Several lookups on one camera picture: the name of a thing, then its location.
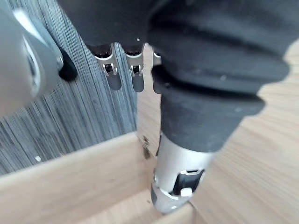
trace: wood grain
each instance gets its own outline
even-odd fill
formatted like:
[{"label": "wood grain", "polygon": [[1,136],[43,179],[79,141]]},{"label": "wood grain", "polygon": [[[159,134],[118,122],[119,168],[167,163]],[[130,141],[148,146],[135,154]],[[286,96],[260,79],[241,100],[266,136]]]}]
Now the wood grain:
[{"label": "wood grain", "polygon": [[0,223],[73,224],[146,189],[135,133],[0,178]]},{"label": "wood grain", "polygon": [[150,224],[161,216],[146,189],[78,224]]},{"label": "wood grain", "polygon": [[188,203],[179,210],[159,218],[153,224],[193,224],[195,222],[195,211]]},{"label": "wood grain", "polygon": [[[299,42],[285,59],[291,64],[289,77],[259,92],[267,107],[242,122],[207,171],[192,200],[197,223],[298,222]],[[160,96],[151,90],[150,73],[145,76],[146,91],[138,95],[137,130],[152,142],[155,154]]]}]

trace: white button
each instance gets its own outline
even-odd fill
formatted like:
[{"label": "white button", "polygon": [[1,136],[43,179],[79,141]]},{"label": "white button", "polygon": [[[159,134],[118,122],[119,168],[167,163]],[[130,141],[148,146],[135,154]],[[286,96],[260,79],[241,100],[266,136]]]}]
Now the white button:
[{"label": "white button", "polygon": [[183,188],[183,189],[181,189],[181,196],[182,197],[192,196],[192,189],[191,188]]}]

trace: silver metal part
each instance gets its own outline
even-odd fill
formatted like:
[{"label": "silver metal part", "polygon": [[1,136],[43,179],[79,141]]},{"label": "silver metal part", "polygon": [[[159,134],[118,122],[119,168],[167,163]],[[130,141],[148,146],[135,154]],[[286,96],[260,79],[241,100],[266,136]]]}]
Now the silver metal part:
[{"label": "silver metal part", "polygon": [[161,64],[161,56],[153,50],[153,66]]},{"label": "silver metal part", "polygon": [[99,66],[103,69],[106,76],[117,75],[118,73],[118,63],[115,54],[114,44],[111,44],[112,53],[109,57],[100,58],[95,56]]},{"label": "silver metal part", "polygon": [[35,38],[48,46],[56,56],[58,70],[61,70],[64,65],[63,56],[56,45],[55,41],[48,33],[43,24],[35,18],[29,18],[24,10],[18,8],[13,11],[14,17],[17,21]]},{"label": "silver metal part", "polygon": [[136,56],[131,56],[126,54],[126,58],[131,72],[131,76],[132,77],[142,76],[143,75],[143,51]]},{"label": "silver metal part", "polygon": [[38,28],[25,13],[17,14],[23,19],[16,19],[6,2],[0,1],[0,116],[23,107],[58,80],[54,50],[38,37]]},{"label": "silver metal part", "polygon": [[179,175],[199,177],[202,181],[204,173],[215,153],[195,152],[178,146],[164,134],[161,135],[157,165],[152,181],[151,197],[154,206],[162,213],[169,213],[190,200],[194,191],[191,187],[180,189],[174,194]]}]

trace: black fabric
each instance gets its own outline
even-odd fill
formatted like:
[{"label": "black fabric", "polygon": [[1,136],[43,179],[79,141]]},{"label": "black fabric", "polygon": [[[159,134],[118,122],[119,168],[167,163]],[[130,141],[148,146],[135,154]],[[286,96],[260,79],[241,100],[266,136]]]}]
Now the black fabric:
[{"label": "black fabric", "polygon": [[58,2],[89,45],[148,42],[157,50],[162,131],[192,150],[219,150],[252,114],[246,104],[262,109],[256,93],[285,78],[283,54],[299,36],[298,0]]}]

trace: grey striped fabric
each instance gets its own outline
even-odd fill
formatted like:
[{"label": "grey striped fabric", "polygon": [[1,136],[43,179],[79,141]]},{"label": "grey striped fabric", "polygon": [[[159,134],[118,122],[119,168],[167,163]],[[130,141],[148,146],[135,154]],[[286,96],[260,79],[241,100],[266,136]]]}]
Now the grey striped fabric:
[{"label": "grey striped fabric", "polygon": [[122,89],[109,89],[103,72],[54,0],[8,0],[38,18],[78,69],[43,98],[0,120],[0,175],[57,158],[135,130],[136,94],[117,47]]}]

